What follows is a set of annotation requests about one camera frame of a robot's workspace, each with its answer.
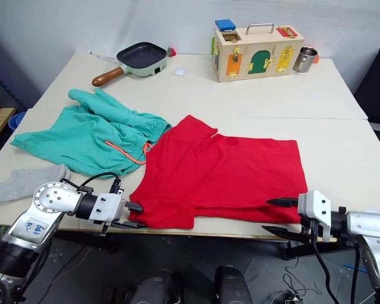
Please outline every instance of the white wall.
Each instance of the white wall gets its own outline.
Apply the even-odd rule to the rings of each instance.
[[[214,20],[223,18],[293,25],[334,59],[352,91],[380,48],[380,0],[0,0],[0,45],[42,93],[76,50],[114,53],[150,41],[208,54]]]

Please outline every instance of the gray floor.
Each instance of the gray floor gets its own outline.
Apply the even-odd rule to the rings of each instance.
[[[185,303],[211,303],[213,278],[219,265],[233,265],[245,276],[254,303],[270,304],[273,297],[289,288],[282,277],[285,267],[293,267],[297,260],[280,259],[284,243],[258,242],[245,239],[213,237],[147,236],[119,234],[117,253],[84,248],[67,267],[75,269],[54,282],[43,304],[95,303],[101,304],[107,286],[138,283],[160,269],[182,272],[186,281]],[[54,239],[51,258],[30,285],[24,303],[37,303],[53,277],[82,245]],[[342,263],[353,265],[354,252],[345,251],[324,255],[331,273],[331,289],[341,304],[350,302],[352,270]],[[332,303],[325,289],[325,276],[315,257],[299,258],[295,268],[288,268],[307,289],[305,303]],[[302,286],[293,279],[295,289]],[[373,292],[366,273],[358,273],[356,303]],[[373,298],[366,303],[373,303]]]

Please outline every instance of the stainless steel cup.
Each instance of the stainless steel cup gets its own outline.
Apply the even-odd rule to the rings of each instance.
[[[315,56],[318,52],[312,47],[302,47],[300,53],[298,54],[296,63],[294,64],[293,70],[305,73],[310,68]]]

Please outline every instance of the frying pan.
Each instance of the frying pan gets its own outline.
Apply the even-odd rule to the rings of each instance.
[[[97,76],[91,83],[93,86],[102,86],[127,73],[133,73],[140,77],[155,75],[166,65],[167,52],[150,42],[140,42],[120,51],[117,59],[121,65]]]

